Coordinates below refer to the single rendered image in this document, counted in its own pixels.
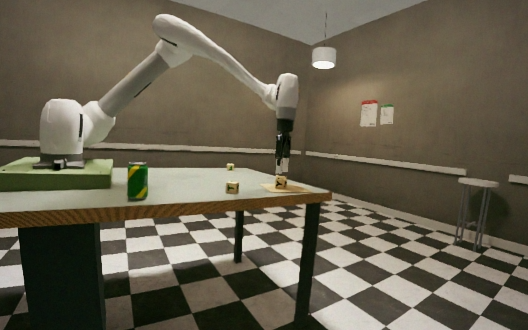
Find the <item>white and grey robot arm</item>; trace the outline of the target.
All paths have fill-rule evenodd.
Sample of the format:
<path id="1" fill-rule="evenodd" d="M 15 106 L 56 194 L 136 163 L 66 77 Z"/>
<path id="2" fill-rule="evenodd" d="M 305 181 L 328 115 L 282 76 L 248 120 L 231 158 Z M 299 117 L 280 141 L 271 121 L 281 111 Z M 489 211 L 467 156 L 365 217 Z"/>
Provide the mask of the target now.
<path id="1" fill-rule="evenodd" d="M 85 169 L 83 146 L 105 139 L 115 124 L 115 116 L 124 107 L 169 67 L 178 66 L 193 54 L 214 61 L 243 82 L 270 109 L 276 110 L 276 119 L 295 120 L 299 98 L 297 76 L 282 74 L 277 85 L 265 85 L 188 23 L 160 14 L 152 28 L 161 38 L 155 51 L 100 101 L 89 102 L 84 107 L 74 100 L 51 99 L 46 103 L 40 117 L 40 160 L 32 169 L 61 169 L 61 164 L 63 169 Z"/>

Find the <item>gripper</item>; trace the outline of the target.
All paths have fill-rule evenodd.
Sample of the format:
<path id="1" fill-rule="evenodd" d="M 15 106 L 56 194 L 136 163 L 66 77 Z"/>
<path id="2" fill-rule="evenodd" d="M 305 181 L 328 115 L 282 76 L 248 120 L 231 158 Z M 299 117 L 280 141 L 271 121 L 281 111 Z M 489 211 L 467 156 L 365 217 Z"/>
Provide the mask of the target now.
<path id="1" fill-rule="evenodd" d="M 290 149 L 291 149 L 291 137 L 289 136 L 289 132 L 293 131 L 293 123 L 294 123 L 293 120 L 284 120 L 284 119 L 277 120 L 277 131 L 280 131 L 280 134 L 276 136 L 277 141 L 276 141 L 276 151 L 275 151 L 275 158 L 276 158 L 275 173 L 282 174 L 282 172 L 288 172 L 288 161 L 289 161 L 288 158 L 290 158 Z"/>

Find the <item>green and yellow drink can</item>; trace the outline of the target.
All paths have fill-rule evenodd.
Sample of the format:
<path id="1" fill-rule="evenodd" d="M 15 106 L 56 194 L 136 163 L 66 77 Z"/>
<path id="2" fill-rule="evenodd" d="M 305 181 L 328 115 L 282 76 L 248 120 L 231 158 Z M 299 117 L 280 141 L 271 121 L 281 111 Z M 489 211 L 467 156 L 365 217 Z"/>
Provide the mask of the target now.
<path id="1" fill-rule="evenodd" d="M 127 167 L 127 197 L 143 200 L 148 196 L 148 167 L 145 164 L 130 164 Z"/>

